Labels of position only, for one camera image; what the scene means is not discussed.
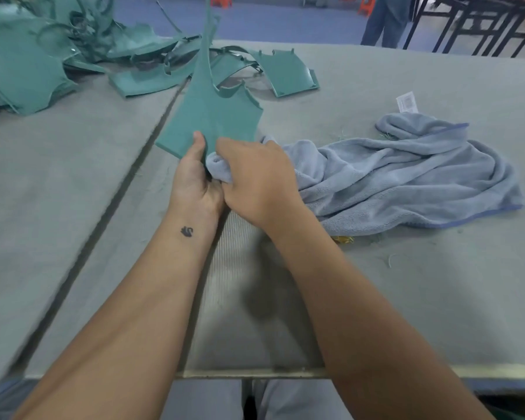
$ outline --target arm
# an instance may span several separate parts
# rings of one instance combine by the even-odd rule
[[[291,271],[325,367],[354,418],[490,419],[433,349],[346,260],[297,191],[273,141],[219,139],[233,184],[226,203],[262,228]]]
[[[221,186],[205,181],[204,146],[196,135],[175,172],[167,214],[144,253],[15,420],[160,417],[223,208]]]

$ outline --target white pants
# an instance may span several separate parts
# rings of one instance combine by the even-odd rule
[[[247,385],[258,420],[352,420],[330,380],[250,380]],[[241,420],[245,397],[238,379],[176,380],[161,420]]]

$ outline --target forearm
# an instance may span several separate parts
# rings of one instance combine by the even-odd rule
[[[355,418],[491,418],[308,209],[269,235],[301,291],[328,374]]]
[[[194,236],[185,237],[183,226]],[[168,215],[14,418],[159,418],[214,233]]]

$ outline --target red plastic stool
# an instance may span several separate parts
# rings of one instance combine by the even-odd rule
[[[228,6],[231,6],[232,5],[232,1],[231,0],[210,0],[210,5],[213,6],[215,4],[219,4],[220,6],[222,6],[224,9],[227,9]]]
[[[367,0],[367,2],[362,0],[358,13],[362,12],[364,15],[369,16],[373,10],[373,6],[375,6],[375,0]]]

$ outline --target hand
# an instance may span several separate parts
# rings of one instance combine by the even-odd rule
[[[288,155],[274,141],[266,144],[219,138],[216,152],[229,164],[233,183],[222,183],[225,202],[241,217],[270,229],[291,209],[305,208]]]
[[[204,227],[213,227],[215,232],[224,207],[222,185],[218,180],[206,180],[202,163],[204,136],[195,131],[193,141],[175,170],[167,216],[186,217]]]

